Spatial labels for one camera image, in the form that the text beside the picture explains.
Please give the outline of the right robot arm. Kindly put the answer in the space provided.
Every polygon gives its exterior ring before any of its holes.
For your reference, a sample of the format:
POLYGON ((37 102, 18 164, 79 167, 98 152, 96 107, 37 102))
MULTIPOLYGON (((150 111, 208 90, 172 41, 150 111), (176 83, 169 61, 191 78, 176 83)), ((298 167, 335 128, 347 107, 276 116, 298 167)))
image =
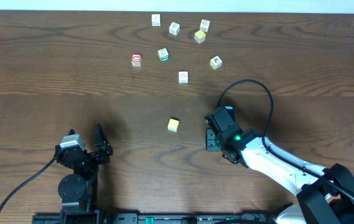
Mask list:
POLYGON ((206 149, 265 174, 297 197, 298 204, 278 214, 276 223, 354 223, 354 176, 341 164, 312 164, 236 123, 210 124, 206 149))

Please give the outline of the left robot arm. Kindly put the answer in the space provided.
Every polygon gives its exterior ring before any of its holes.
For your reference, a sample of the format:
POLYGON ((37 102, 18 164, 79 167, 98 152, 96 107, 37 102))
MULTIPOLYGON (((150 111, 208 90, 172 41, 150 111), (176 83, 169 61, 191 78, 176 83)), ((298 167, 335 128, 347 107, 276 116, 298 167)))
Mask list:
POLYGON ((100 124, 96 125, 93 145, 97 150, 88 152, 80 135, 70 130, 60 144, 55 146, 56 162, 73 171, 58 185, 62 210, 69 215, 97 209, 99 166, 109 163, 113 155, 113 148, 100 124))

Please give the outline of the white block red bug drawing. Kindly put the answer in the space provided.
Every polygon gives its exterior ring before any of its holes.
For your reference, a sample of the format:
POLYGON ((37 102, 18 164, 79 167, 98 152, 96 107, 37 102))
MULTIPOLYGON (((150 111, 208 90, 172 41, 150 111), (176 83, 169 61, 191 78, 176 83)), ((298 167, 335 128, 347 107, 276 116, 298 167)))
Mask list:
POLYGON ((186 71, 179 72, 179 83, 188 83, 189 73, 186 71))

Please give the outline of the acorn picture wooden block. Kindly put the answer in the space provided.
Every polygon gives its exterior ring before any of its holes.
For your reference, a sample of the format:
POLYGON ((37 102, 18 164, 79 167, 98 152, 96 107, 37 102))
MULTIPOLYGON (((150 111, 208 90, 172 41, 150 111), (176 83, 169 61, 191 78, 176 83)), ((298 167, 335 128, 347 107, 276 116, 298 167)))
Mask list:
POLYGON ((216 70, 219 67, 222 66, 222 59, 219 56, 215 56, 210 60, 210 66, 212 67, 212 69, 216 70))

